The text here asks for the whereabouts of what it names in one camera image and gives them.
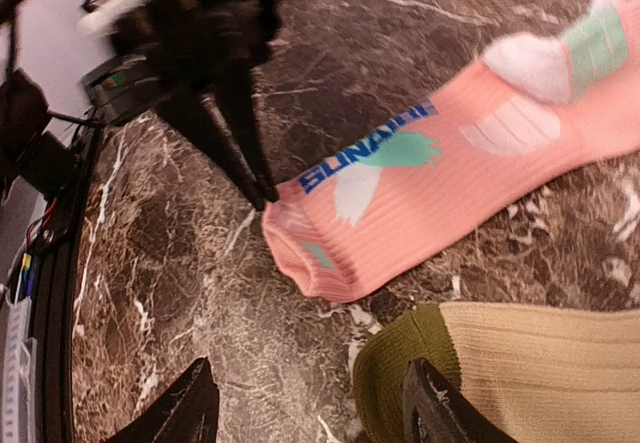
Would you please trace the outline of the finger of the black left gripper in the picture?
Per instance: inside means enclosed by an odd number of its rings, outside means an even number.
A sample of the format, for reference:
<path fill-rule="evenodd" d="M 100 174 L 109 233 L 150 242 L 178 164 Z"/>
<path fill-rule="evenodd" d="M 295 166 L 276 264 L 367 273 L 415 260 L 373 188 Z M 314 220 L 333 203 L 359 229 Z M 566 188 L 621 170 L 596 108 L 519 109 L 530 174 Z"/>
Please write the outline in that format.
<path fill-rule="evenodd" d="M 279 193 L 264 152 L 254 112 L 251 71 L 246 65 L 232 65 L 230 77 L 232 133 L 264 198 L 267 201 L 278 201 Z"/>
<path fill-rule="evenodd" d="M 256 182 L 198 95 L 183 92 L 165 100 L 164 120 L 221 168 L 256 210 L 264 209 L 265 199 Z"/>

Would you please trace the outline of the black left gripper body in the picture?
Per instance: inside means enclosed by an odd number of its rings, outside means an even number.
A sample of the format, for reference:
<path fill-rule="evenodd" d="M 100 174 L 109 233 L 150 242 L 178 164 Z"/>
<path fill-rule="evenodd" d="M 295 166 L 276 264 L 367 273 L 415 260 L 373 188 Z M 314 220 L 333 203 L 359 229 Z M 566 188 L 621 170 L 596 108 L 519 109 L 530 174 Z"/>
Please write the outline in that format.
<path fill-rule="evenodd" d="M 271 56 L 279 0 L 92 0 L 81 32 L 113 57 L 81 85 L 105 122 L 122 125 L 179 92 L 232 85 Z"/>

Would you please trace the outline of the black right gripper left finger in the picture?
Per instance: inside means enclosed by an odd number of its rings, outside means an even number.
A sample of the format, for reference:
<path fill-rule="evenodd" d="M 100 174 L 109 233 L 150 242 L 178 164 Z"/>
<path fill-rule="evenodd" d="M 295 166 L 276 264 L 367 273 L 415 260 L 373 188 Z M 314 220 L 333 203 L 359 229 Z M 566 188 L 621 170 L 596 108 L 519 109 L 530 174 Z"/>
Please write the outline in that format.
<path fill-rule="evenodd" d="M 207 358 L 197 358 L 134 421 L 108 442 L 215 443 L 220 394 Z"/>

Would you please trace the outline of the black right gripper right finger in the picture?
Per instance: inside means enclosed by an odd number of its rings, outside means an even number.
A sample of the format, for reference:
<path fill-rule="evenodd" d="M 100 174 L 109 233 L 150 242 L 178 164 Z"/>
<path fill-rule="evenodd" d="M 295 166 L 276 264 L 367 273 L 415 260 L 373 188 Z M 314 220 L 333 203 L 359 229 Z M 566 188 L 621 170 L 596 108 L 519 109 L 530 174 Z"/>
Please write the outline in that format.
<path fill-rule="evenodd" d="M 515 443 L 485 418 L 427 359 L 409 362 L 403 379 L 408 443 Z"/>

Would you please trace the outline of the pink patterned long sock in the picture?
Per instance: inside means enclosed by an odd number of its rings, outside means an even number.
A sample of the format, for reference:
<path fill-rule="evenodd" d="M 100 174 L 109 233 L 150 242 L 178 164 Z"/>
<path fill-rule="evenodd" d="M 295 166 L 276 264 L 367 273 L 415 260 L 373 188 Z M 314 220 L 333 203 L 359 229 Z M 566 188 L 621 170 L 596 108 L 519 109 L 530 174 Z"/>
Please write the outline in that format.
<path fill-rule="evenodd" d="M 262 226 L 307 296 L 378 290 L 504 207 L 639 148 L 639 0 L 593 0 L 561 35 L 516 33 L 427 99 L 279 186 Z"/>

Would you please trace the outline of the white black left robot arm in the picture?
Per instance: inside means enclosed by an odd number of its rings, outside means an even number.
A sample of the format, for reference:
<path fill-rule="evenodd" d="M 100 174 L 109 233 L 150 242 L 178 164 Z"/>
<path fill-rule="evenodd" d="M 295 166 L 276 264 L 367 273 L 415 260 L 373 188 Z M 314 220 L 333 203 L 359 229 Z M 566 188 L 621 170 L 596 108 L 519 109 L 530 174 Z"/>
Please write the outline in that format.
<path fill-rule="evenodd" d="M 20 176 L 46 197 L 73 181 L 79 158 L 44 130 L 52 118 L 104 129 L 152 110 L 221 168 L 263 211 L 279 193 L 254 112 L 252 69 L 271 57 L 279 0 L 85 0 L 81 31 L 106 36 L 115 56 L 81 78 L 93 114 L 50 110 L 41 88 L 16 67 L 17 9 L 1 0 L 9 29 L 1 63 L 1 195 Z M 233 141 L 206 106 L 207 95 Z"/>

